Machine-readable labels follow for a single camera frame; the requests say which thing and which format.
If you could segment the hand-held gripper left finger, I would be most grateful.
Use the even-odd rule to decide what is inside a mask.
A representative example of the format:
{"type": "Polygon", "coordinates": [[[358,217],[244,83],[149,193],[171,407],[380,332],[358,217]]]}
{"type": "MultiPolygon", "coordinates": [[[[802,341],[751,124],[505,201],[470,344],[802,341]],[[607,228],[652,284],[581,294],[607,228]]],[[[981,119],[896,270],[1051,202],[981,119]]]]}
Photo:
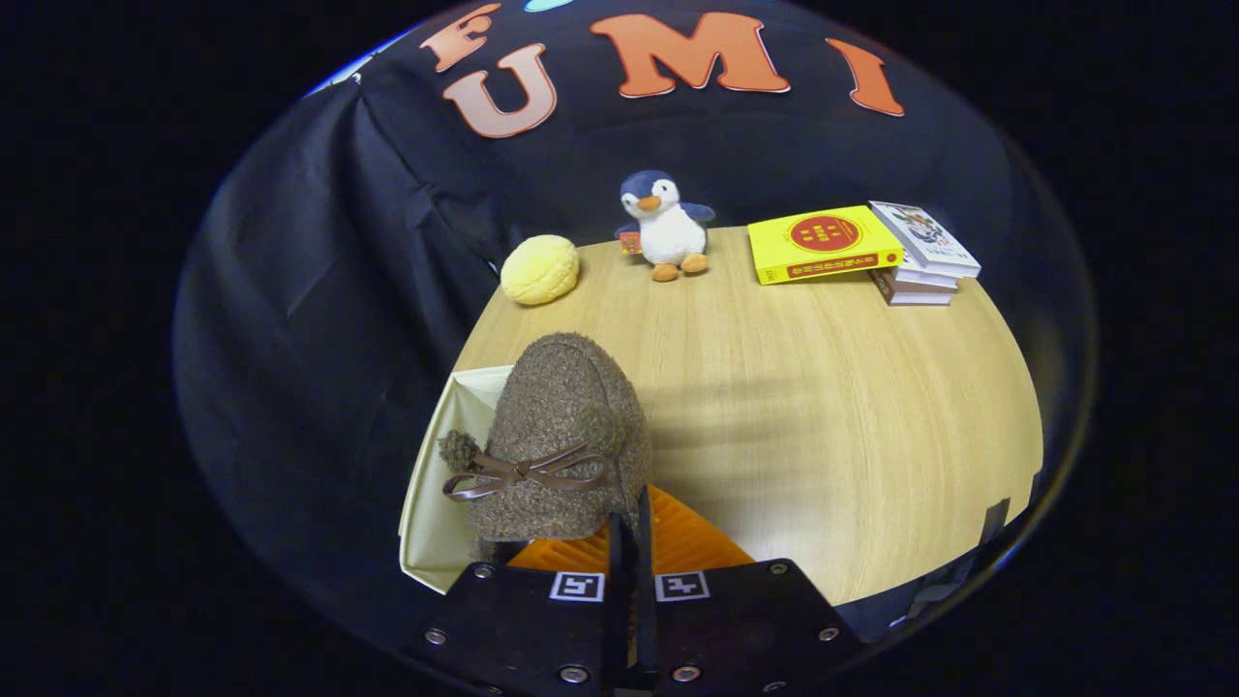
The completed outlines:
{"type": "Polygon", "coordinates": [[[631,537],[606,573],[473,563],[424,619],[424,664],[473,696],[608,696],[627,662],[631,537]]]}

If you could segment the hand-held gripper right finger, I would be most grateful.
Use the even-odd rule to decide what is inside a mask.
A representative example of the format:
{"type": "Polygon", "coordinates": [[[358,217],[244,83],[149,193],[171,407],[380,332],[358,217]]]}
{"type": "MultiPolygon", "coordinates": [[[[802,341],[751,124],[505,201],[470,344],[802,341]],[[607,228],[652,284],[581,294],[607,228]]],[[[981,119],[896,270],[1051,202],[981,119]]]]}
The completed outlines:
{"type": "Polygon", "coordinates": [[[650,487],[641,495],[636,676],[655,696],[815,696],[862,640],[793,560],[653,569],[650,487]]]}

